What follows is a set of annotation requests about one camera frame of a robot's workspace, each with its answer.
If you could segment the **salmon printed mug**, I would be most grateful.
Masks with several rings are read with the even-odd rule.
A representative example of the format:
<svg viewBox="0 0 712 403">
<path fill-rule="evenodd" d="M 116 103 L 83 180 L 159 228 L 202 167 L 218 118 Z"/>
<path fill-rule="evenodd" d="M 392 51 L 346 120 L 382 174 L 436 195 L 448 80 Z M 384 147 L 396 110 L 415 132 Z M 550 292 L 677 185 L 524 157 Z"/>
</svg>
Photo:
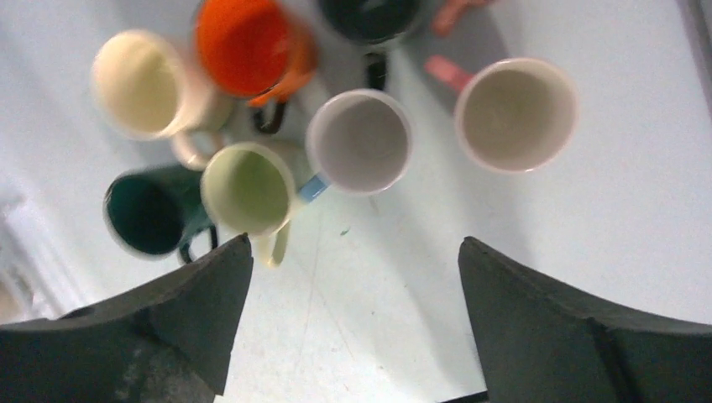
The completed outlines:
<svg viewBox="0 0 712 403">
<path fill-rule="evenodd" d="M 469 9 L 482 8 L 490 3 L 492 0 L 447 0 L 432 18 L 431 30 L 437 36 L 446 37 Z"/>
</svg>

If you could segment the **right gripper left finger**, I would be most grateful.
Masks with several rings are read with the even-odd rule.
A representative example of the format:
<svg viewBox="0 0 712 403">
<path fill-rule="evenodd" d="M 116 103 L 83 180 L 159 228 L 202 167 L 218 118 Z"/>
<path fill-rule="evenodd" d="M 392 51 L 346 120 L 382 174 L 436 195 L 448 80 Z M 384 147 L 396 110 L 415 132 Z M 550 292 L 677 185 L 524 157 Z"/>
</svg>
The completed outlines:
<svg viewBox="0 0 712 403">
<path fill-rule="evenodd" d="M 241 234 L 63 317 L 3 325 L 2 401 L 214 401 L 226 389 L 253 268 Z"/>
</svg>

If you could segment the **blue mug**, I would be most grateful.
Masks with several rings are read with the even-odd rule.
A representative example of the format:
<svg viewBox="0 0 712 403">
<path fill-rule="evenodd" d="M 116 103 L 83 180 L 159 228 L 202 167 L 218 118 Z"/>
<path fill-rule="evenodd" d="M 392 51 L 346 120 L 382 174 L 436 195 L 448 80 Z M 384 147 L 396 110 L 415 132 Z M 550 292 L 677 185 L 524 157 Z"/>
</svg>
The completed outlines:
<svg viewBox="0 0 712 403">
<path fill-rule="evenodd" d="M 407 172 L 413 138 L 410 116 L 385 92 L 361 88 L 331 97 L 308 124 L 314 174 L 298 195 L 312 202 L 328 187 L 357 196 L 389 189 Z"/>
</svg>

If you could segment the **pink mug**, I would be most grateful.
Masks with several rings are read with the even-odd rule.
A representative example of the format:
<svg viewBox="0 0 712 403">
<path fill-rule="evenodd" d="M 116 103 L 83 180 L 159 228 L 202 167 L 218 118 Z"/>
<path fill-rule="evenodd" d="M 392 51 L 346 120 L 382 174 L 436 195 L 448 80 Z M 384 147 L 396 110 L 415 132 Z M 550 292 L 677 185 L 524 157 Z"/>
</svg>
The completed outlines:
<svg viewBox="0 0 712 403">
<path fill-rule="evenodd" d="M 457 93 L 455 133 L 476 164 L 504 174 L 536 170 L 573 137 L 580 115 L 576 86 L 561 68 L 535 58 L 498 60 L 476 73 L 433 55 L 425 70 Z"/>
</svg>

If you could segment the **dark green mug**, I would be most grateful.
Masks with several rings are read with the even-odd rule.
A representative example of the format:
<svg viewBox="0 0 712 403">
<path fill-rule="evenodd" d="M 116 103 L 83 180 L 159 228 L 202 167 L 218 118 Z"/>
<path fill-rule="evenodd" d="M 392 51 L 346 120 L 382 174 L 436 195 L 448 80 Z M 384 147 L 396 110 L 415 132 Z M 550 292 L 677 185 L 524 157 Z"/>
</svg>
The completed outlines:
<svg viewBox="0 0 712 403">
<path fill-rule="evenodd" d="M 328 25 L 364 51 L 367 87 L 383 91 L 388 51 L 422 21 L 425 3 L 418 0 L 319 0 Z"/>
</svg>

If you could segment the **light green mug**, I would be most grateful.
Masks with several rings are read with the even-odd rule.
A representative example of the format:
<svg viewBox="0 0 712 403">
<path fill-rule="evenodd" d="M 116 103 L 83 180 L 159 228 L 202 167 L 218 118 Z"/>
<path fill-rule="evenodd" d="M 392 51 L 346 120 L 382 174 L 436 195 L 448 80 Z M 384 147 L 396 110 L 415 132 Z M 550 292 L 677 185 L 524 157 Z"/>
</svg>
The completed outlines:
<svg viewBox="0 0 712 403">
<path fill-rule="evenodd" d="M 291 220 L 325 189 L 305 150 L 278 139 L 244 141 L 221 149 L 201 178 L 208 216 L 254 239 L 258 258 L 269 267 L 279 266 L 285 258 Z"/>
</svg>

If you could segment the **cream mug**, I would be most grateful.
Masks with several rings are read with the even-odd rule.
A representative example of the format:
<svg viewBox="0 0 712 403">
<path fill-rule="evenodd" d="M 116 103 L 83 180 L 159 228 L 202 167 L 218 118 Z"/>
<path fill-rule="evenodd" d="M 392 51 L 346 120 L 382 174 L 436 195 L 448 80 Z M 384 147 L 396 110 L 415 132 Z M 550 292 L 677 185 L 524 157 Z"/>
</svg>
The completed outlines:
<svg viewBox="0 0 712 403">
<path fill-rule="evenodd" d="M 234 100 L 208 76 L 187 39 L 124 30 L 96 53 L 91 80 L 95 103 L 111 123 L 137 141 L 168 139 L 189 170 L 204 170 L 225 145 Z"/>
</svg>

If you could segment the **teal green mug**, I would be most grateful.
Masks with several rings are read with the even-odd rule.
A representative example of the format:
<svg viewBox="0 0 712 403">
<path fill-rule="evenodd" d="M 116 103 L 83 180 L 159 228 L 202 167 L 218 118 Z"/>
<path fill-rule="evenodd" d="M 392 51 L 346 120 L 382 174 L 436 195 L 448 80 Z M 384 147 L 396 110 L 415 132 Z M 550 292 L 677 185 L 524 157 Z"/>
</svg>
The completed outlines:
<svg viewBox="0 0 712 403">
<path fill-rule="evenodd" d="M 112 236 L 125 248 L 150 258 L 177 252 L 185 264 L 196 258 L 193 239 L 209 233 L 219 245 L 217 225 L 202 203 L 200 171 L 164 165 L 128 171 L 107 188 L 103 216 Z"/>
</svg>

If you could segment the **orange mug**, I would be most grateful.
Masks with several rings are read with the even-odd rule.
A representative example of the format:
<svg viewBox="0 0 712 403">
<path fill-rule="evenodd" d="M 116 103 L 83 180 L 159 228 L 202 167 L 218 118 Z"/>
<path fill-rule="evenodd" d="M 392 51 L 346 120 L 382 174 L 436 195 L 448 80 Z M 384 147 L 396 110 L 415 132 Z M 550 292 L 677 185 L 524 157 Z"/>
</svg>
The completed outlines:
<svg viewBox="0 0 712 403">
<path fill-rule="evenodd" d="M 246 99 L 255 129 L 280 130 L 291 96 L 317 71 L 308 24 L 278 1 L 208 0 L 196 11 L 196 51 L 213 81 Z"/>
</svg>

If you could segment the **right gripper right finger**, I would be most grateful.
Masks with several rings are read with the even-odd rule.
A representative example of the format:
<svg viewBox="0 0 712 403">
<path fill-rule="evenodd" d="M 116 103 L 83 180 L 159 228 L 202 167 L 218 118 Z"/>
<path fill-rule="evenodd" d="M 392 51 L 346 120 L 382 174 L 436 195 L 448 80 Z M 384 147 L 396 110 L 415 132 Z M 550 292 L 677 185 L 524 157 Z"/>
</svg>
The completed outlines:
<svg viewBox="0 0 712 403">
<path fill-rule="evenodd" d="M 488 402 L 708 402 L 711 327 L 607 301 L 467 237 L 458 267 Z"/>
</svg>

